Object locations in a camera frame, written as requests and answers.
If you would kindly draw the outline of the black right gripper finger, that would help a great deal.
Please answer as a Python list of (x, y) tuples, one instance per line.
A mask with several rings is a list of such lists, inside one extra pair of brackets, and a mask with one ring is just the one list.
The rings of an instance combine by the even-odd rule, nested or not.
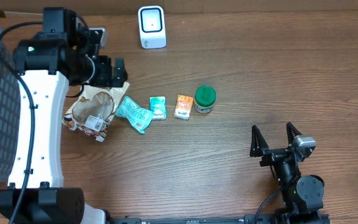
[(296, 127), (291, 123), (287, 123), (287, 139), (288, 144), (291, 145), (298, 145), (298, 140), (301, 138), (301, 133), (299, 130), (296, 129)]
[(269, 145), (261, 134), (260, 129), (253, 125), (250, 157), (262, 157), (268, 150)]

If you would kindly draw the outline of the brown cookie bag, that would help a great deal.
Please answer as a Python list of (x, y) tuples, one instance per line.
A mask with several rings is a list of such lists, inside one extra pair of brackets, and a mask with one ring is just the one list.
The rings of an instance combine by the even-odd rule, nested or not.
[(129, 82), (124, 82), (120, 88), (84, 86), (82, 94), (64, 114), (62, 124), (72, 131), (78, 129), (103, 142), (129, 86)]

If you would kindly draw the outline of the teal snack packet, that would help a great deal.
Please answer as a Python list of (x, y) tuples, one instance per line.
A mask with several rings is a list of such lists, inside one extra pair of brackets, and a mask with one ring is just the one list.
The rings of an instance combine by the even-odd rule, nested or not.
[(131, 126), (141, 134), (145, 134), (145, 129), (150, 125), (153, 118), (153, 112), (140, 107), (129, 96), (124, 97), (115, 111), (115, 115), (120, 118), (126, 118)]

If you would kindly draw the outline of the small green white sachet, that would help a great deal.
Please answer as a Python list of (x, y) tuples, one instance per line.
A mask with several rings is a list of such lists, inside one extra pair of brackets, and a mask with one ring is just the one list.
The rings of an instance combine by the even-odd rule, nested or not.
[(166, 98), (164, 96), (151, 96), (150, 110), (153, 112), (153, 120), (166, 120)]

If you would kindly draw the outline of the green lid seasoning jar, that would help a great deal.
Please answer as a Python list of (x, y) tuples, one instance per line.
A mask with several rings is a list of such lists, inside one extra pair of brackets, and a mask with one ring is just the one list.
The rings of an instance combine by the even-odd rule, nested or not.
[(199, 113), (210, 113), (216, 101), (216, 91), (208, 85), (200, 86), (195, 93), (195, 110)]

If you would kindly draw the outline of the small orange sachet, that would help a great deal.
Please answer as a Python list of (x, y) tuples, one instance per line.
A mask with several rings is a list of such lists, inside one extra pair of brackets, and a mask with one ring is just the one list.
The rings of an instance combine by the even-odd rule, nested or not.
[(193, 107), (193, 101), (193, 97), (178, 95), (173, 117), (188, 120)]

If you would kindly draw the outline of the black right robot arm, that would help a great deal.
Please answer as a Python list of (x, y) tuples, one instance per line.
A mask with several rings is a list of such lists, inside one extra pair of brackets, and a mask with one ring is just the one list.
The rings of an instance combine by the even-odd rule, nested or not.
[[(287, 147), (270, 149), (260, 129), (252, 127), (250, 156), (261, 158), (260, 166), (270, 168), (279, 188), (261, 203), (255, 215), (246, 218), (246, 223), (330, 223), (329, 216), (319, 212), (323, 208), (324, 180), (317, 175), (302, 176), (299, 169), (299, 163), (314, 151), (315, 139), (302, 135), (291, 123), (287, 123), (287, 139)], [(278, 194), (284, 207), (271, 215), (261, 215), (267, 202)]]

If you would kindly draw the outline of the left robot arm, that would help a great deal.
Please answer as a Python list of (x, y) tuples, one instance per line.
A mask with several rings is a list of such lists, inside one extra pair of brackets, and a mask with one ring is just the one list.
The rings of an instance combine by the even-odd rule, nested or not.
[(72, 10), (47, 7), (40, 24), (42, 31), (20, 41), (6, 63), (19, 82), (21, 108), (0, 214), (10, 223), (111, 223), (107, 211), (86, 204), (81, 189), (63, 185), (61, 121), (70, 86), (123, 87), (124, 61), (99, 55), (105, 30), (89, 28)]

